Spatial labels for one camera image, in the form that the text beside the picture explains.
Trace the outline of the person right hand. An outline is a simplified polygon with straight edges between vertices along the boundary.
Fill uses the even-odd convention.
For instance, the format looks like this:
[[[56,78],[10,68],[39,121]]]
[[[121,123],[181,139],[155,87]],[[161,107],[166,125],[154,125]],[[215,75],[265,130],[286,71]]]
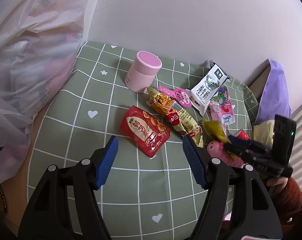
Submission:
[[[271,178],[267,180],[266,185],[268,187],[273,187],[273,186],[285,187],[287,185],[287,182],[288,182],[288,178],[286,177]]]

